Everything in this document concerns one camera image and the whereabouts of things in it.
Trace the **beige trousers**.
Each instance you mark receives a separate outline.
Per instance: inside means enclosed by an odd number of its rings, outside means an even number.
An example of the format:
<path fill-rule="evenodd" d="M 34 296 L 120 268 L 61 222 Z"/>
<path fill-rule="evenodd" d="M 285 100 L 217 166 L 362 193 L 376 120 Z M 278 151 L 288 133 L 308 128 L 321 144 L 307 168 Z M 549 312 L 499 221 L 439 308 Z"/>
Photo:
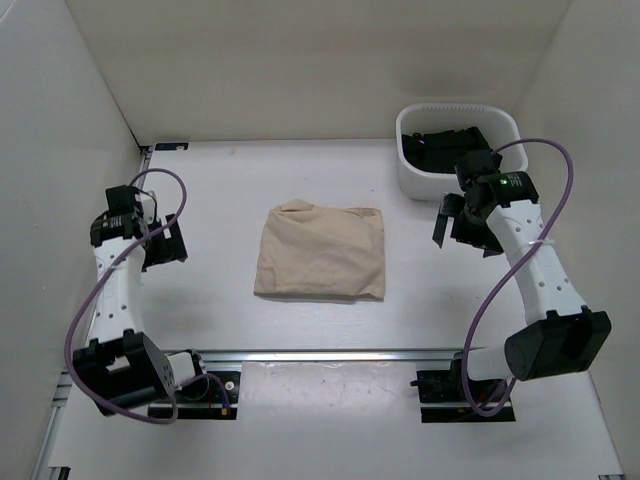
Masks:
<path fill-rule="evenodd" d="M 301 199 L 274 207 L 261 235 L 254 293 L 382 301 L 386 293 L 382 212 L 370 207 L 324 207 Z"/>

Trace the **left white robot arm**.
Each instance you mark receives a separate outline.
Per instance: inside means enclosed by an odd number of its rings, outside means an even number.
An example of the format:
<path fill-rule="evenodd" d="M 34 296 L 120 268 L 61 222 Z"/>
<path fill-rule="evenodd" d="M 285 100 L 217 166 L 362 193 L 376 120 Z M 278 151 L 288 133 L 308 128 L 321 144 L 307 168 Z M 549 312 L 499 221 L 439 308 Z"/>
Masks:
<path fill-rule="evenodd" d="M 191 349 L 166 354 L 144 332 L 141 276 L 151 266 L 188 258 L 173 214 L 165 222 L 149 214 L 104 213 L 91 225 L 97 274 L 106 277 L 93 301 L 87 345 L 71 353 L 76 378 L 93 394 L 131 411 L 180 392 L 206 395 L 210 377 Z"/>

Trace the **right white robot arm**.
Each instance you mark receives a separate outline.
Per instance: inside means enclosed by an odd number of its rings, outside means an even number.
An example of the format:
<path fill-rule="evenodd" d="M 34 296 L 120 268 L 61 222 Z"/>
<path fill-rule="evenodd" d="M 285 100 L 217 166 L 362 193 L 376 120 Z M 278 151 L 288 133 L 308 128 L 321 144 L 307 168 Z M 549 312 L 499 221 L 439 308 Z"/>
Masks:
<path fill-rule="evenodd" d="M 433 239 L 449 232 L 459 243 L 504 255 L 519 289 L 525 327 L 493 347 L 472 349 L 449 375 L 460 399 L 480 393 L 486 380 L 538 378 L 589 369 L 611 331 L 604 311 L 591 310 L 569 280 L 548 238 L 539 196 L 524 171 L 459 173 L 459 194 L 441 202 Z"/>

